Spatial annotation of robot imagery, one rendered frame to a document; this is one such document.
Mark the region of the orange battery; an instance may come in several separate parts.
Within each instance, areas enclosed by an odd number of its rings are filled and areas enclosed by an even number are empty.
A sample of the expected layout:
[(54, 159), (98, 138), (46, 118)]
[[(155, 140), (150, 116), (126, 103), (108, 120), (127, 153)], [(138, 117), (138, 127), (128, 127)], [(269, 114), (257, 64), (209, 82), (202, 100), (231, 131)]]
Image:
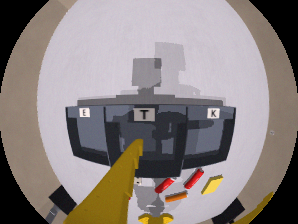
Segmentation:
[(166, 202), (171, 202), (171, 201), (180, 200), (180, 199), (183, 199), (183, 198), (186, 198), (186, 197), (188, 197), (188, 193), (184, 192), (184, 193), (181, 193), (181, 194), (165, 197), (165, 201)]

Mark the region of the yellow rectangular pad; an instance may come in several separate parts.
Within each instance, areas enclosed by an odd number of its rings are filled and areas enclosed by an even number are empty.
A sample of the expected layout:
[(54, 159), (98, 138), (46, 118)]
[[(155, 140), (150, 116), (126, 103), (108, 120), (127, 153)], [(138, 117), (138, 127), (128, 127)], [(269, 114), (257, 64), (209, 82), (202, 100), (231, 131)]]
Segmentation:
[(219, 186), (219, 184), (221, 183), (223, 178), (224, 177), (222, 175), (217, 176), (217, 177), (213, 177), (213, 178), (209, 178), (207, 184), (205, 185), (205, 187), (201, 191), (201, 194), (204, 195), (204, 194), (214, 192), (217, 189), (217, 187)]

